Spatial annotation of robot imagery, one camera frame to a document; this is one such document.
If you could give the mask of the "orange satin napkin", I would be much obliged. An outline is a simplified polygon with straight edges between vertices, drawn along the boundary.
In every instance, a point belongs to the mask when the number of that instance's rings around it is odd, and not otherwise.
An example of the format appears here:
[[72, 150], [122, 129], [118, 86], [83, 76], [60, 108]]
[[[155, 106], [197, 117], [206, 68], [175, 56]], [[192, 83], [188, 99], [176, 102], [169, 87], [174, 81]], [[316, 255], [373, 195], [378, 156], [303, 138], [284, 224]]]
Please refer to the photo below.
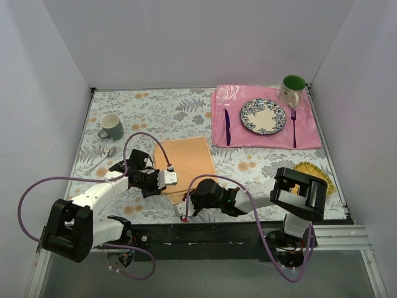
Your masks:
[[171, 203], [178, 205], [183, 201], [190, 182], [201, 174], [215, 174], [212, 155], [204, 136], [181, 140], [168, 140], [154, 147], [154, 165], [156, 169], [166, 169], [167, 162], [163, 155], [165, 150], [169, 161], [177, 173], [177, 184], [168, 186], [163, 191]]

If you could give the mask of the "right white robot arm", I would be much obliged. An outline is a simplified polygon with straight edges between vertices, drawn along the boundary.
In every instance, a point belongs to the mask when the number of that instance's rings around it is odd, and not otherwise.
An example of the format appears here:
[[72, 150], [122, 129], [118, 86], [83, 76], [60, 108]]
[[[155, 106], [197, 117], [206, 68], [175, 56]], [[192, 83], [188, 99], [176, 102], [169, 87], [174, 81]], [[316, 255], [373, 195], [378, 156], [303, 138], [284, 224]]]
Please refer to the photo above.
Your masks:
[[195, 189], [188, 188], [182, 203], [181, 220], [186, 222], [203, 209], [219, 209], [230, 217], [239, 217], [272, 205], [287, 211], [280, 231], [264, 239], [272, 247], [296, 249], [313, 222], [324, 219], [328, 192], [326, 180], [290, 168], [279, 168], [274, 178], [250, 188], [221, 187], [214, 175], [202, 175]]

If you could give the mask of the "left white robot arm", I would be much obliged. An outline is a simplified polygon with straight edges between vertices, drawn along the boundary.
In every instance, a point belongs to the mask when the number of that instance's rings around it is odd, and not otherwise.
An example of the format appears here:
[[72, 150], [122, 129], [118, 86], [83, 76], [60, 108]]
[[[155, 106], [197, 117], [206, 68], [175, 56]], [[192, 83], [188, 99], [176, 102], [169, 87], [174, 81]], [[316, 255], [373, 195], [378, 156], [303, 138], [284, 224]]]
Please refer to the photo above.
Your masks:
[[129, 159], [108, 170], [106, 182], [94, 184], [71, 200], [58, 199], [41, 236], [42, 247], [80, 263], [94, 247], [110, 243], [126, 248], [134, 243], [129, 220], [116, 215], [100, 220], [97, 215], [131, 187], [140, 189], [143, 197], [158, 195], [166, 188], [167, 172], [148, 166], [150, 159], [149, 154], [133, 150]]

